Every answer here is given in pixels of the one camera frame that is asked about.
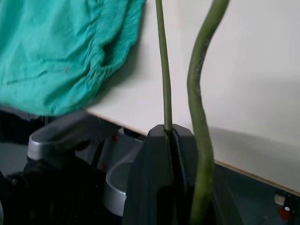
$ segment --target black object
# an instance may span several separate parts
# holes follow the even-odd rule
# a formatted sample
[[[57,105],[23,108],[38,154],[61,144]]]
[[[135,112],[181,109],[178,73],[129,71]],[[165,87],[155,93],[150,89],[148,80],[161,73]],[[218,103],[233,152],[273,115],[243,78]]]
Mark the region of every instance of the black object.
[[[26,121],[0,110],[0,142],[27,145],[29,136],[44,125],[40,119]]]
[[[162,125],[148,133],[130,171],[123,225],[187,225],[195,186],[197,149],[192,133]],[[204,224],[243,224],[221,170],[216,168]]]
[[[77,148],[86,146],[90,134],[95,134],[90,127],[96,129],[97,122],[77,112],[31,135],[24,171],[0,176],[4,225],[188,224],[197,165],[192,133],[178,125],[168,135],[162,125],[149,132],[129,173],[121,218],[105,211],[100,200],[105,174],[95,166],[103,143],[91,165],[75,156]],[[205,224],[243,224],[217,167],[214,182]]]
[[[300,225],[300,197],[283,190],[276,191],[275,197],[278,198],[279,196],[282,202],[277,203],[282,205],[283,209],[289,211],[287,225]]]

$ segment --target green fabric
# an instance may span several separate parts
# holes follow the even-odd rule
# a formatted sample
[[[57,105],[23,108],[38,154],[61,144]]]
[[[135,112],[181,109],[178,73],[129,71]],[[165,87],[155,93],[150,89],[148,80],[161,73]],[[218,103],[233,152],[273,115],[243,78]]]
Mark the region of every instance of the green fabric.
[[[0,0],[0,104],[85,107],[137,41],[144,0]]]

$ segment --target white table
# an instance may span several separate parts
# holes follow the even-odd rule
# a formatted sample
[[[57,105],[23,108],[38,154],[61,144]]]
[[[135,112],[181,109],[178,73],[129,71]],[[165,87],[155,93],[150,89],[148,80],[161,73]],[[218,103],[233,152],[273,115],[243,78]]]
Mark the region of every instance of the white table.
[[[210,3],[163,1],[173,123],[189,129],[188,64]],[[216,162],[298,195],[299,8],[299,0],[232,0],[209,47],[201,83]],[[107,85],[88,112],[145,135],[163,123],[154,0],[145,4],[138,45]]]

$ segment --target gray plastic part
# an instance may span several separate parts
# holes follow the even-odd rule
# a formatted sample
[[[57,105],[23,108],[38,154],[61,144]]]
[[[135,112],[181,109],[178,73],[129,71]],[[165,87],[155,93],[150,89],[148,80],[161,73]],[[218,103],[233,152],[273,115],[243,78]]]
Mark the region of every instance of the gray plastic part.
[[[120,217],[123,216],[130,168],[141,146],[142,143],[131,150],[106,175],[102,202],[110,212]]]
[[[72,150],[80,142],[89,140],[99,126],[99,119],[85,111],[62,116],[31,134],[27,156],[40,160],[51,152]]]

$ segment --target tabletop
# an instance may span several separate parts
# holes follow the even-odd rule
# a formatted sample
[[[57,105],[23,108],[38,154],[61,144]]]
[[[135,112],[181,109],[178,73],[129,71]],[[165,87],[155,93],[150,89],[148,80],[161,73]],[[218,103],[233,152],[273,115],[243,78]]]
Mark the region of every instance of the tabletop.
[[[164,0],[173,123],[192,130],[186,79],[211,0]],[[215,161],[300,193],[300,1],[231,0],[202,70]],[[155,0],[124,66],[87,111],[146,135],[163,124]]]

